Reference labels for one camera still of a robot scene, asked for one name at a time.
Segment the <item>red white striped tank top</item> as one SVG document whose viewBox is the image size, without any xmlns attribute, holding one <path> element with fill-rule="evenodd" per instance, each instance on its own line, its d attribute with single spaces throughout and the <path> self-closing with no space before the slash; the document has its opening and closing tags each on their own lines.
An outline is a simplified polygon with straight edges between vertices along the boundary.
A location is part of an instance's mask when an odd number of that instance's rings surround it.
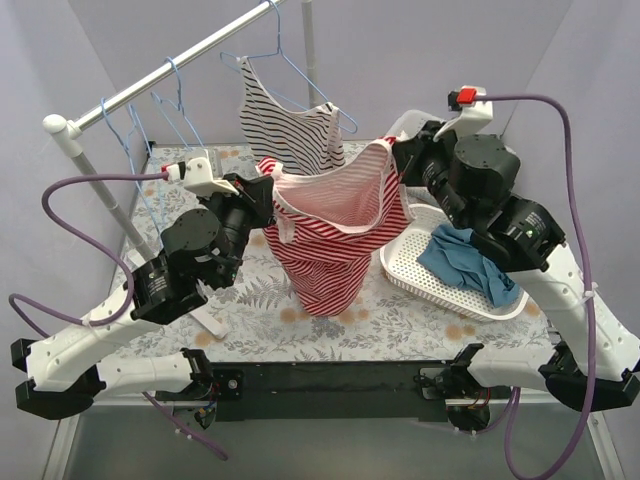
<svg viewBox="0 0 640 480">
<path fill-rule="evenodd" d="M 375 251 L 413 221 L 387 136 L 327 173 L 285 172 L 271 157 L 257 166 L 273 181 L 275 222 L 264 236 L 304 310 L 337 316 L 358 296 Z"/>
</svg>

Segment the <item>white oval laundry basket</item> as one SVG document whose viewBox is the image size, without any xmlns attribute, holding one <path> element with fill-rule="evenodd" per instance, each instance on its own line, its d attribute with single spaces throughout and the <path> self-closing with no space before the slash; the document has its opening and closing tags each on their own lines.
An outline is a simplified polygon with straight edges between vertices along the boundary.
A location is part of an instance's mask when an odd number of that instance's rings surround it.
<svg viewBox="0 0 640 480">
<path fill-rule="evenodd" d="M 493 307 L 481 292 L 448 286 L 421 266 L 418 257 L 427 247 L 432 231 L 448 220 L 439 208 L 428 204 L 413 203 L 409 208 L 414 216 L 413 222 L 379 251 L 386 278 L 394 286 L 436 306 L 482 322 L 509 321 L 524 311 L 530 299 L 524 290 L 520 290 L 517 299 L 510 304 Z"/>
</svg>

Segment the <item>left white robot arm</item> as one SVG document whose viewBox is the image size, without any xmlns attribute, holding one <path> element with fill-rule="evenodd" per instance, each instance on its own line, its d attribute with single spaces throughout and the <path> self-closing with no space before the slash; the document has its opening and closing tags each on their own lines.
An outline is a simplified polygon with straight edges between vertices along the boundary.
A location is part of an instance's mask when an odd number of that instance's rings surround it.
<svg viewBox="0 0 640 480">
<path fill-rule="evenodd" d="M 219 386 L 212 365 L 200 349 L 132 361 L 111 357 L 131 340 L 159 330 L 204 306 L 204 287 L 232 286 L 243 263 L 252 230 L 274 224 L 273 187 L 269 175 L 245 179 L 226 174 L 207 180 L 200 207 L 180 215 L 161 233 L 163 247 L 143 265 L 130 270 L 120 256 L 55 214 L 50 197 L 57 190 L 99 181 L 186 180 L 177 165 L 154 174 L 91 174 L 71 177 L 42 195 L 46 214 L 59 226 L 89 243 L 120 267 L 124 283 L 81 318 L 12 294 L 20 317 L 22 304 L 67 322 L 67 327 L 38 340 L 18 339 L 11 361 L 26 379 L 15 389 L 18 409 L 47 420 L 82 413 L 98 398 L 166 391 L 200 400 Z"/>
</svg>

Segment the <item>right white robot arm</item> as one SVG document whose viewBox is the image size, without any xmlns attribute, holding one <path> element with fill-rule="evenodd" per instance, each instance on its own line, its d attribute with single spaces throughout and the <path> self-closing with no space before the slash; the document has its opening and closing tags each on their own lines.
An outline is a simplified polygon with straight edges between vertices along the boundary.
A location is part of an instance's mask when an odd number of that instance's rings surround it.
<svg viewBox="0 0 640 480">
<path fill-rule="evenodd" d="M 579 411 L 593 373 L 592 410 L 632 405 L 639 339 L 585 284 L 586 271 L 549 211 L 513 193 L 520 159 L 494 135 L 459 137 L 441 126 L 428 120 L 397 135 L 392 152 L 402 184 L 426 188 L 455 227 L 470 229 L 472 246 L 536 302 L 561 340 L 529 354 L 471 344 L 436 378 L 440 389 L 469 398 L 497 386 L 535 389 Z"/>
</svg>

